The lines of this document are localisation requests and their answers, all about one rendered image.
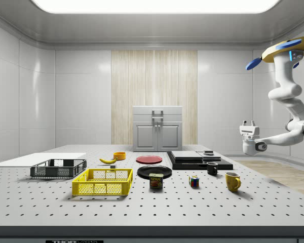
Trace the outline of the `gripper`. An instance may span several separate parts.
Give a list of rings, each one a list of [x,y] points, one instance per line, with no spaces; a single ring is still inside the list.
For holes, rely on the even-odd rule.
[[[244,120],[243,124],[240,126],[240,134],[248,136],[259,136],[259,127],[255,125],[255,122],[252,120],[251,125],[247,125],[247,121]]]

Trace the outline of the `black mug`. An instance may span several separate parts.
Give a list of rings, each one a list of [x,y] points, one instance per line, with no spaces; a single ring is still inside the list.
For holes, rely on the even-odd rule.
[[[207,172],[209,175],[216,176],[218,173],[218,163],[216,162],[207,162]]]

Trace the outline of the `yellow mug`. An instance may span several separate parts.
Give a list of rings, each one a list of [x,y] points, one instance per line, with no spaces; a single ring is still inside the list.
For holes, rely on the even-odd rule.
[[[229,191],[236,192],[241,186],[240,175],[234,172],[226,172],[226,185]]]

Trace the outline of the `black stove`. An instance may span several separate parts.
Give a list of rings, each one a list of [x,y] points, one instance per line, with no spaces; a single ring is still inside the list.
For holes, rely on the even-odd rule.
[[[219,170],[232,170],[233,164],[224,159],[215,160],[203,160],[203,159],[193,159],[193,160],[181,160],[175,159],[171,152],[167,152],[171,162],[173,170],[206,170],[207,162],[215,162],[218,164]]]

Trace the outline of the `white cabinet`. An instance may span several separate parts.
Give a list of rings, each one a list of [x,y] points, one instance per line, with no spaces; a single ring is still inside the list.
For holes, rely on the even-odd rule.
[[[133,106],[133,150],[182,150],[182,106]]]

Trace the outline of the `red plate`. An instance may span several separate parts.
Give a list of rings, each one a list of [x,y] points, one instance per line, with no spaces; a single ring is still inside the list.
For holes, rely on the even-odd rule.
[[[158,164],[162,162],[162,158],[156,155],[144,155],[136,158],[136,161],[140,164]]]

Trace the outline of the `flat-sided can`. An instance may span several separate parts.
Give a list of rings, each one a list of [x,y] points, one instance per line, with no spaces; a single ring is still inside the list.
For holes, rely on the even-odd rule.
[[[149,174],[150,188],[162,189],[163,188],[163,177],[164,177],[164,174],[150,173]]]

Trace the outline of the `black plate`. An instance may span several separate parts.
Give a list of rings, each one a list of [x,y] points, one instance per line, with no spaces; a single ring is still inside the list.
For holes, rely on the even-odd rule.
[[[144,166],[140,167],[137,170],[137,175],[144,179],[149,179],[149,175],[151,173],[154,174],[163,174],[164,179],[168,178],[172,175],[172,170],[165,166],[157,166],[157,165],[150,165],[150,166]]]

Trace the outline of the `banana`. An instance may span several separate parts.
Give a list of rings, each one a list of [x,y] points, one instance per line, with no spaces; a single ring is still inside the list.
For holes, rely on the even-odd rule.
[[[102,158],[100,158],[99,160],[106,165],[111,165],[111,164],[114,164],[117,161],[117,159],[118,158],[116,157],[113,160],[106,160],[106,159],[102,159]]]

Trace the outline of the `yellow basket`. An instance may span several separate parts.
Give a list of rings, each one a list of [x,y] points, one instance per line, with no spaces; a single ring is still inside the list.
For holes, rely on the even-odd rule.
[[[128,195],[132,169],[87,169],[72,181],[73,195]]]

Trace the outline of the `dark grey basket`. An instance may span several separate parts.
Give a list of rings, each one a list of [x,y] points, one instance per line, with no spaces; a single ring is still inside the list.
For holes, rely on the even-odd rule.
[[[87,167],[85,159],[49,159],[30,168],[33,178],[74,178]]]

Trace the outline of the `white board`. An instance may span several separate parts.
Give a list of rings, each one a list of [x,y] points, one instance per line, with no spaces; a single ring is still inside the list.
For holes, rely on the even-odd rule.
[[[77,159],[85,153],[33,153],[0,162],[0,167],[31,167],[49,159]]]

